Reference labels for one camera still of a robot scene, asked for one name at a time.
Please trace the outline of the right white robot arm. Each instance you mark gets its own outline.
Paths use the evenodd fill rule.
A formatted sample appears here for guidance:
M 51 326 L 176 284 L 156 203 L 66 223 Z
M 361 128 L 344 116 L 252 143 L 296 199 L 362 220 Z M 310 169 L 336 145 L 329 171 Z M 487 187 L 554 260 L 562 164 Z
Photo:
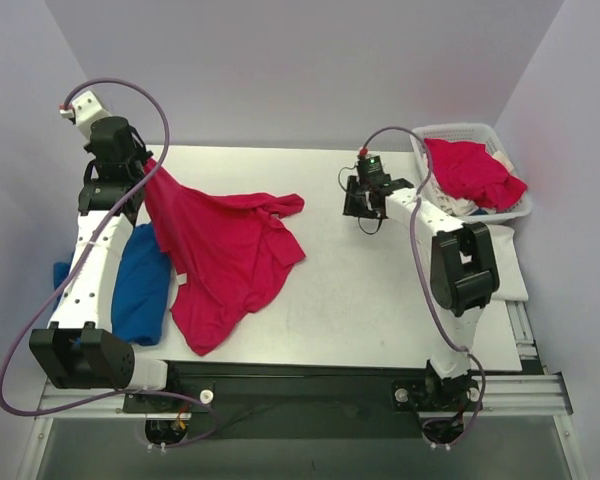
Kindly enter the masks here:
M 466 377 L 478 322 L 499 289 L 500 278 L 488 227 L 465 223 L 424 199 L 416 186 L 384 171 L 379 156 L 365 150 L 351 168 L 343 214 L 393 221 L 409 234 L 416 273 L 442 344 L 428 364 L 435 372 L 423 383 L 428 404 L 445 408 L 456 400 L 456 379 Z

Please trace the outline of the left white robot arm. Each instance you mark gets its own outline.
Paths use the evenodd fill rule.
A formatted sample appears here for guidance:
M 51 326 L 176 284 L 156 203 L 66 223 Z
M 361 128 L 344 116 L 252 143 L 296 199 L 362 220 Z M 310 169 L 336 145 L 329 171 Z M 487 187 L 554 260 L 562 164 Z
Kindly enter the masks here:
M 152 154 L 127 119 L 108 116 L 89 128 L 93 158 L 78 197 L 78 239 L 67 283 L 48 326 L 29 348 L 59 389 L 147 390 L 150 404 L 175 409 L 181 385 L 168 365 L 142 359 L 112 331 L 112 303 L 125 246 L 144 200 L 140 183 Z

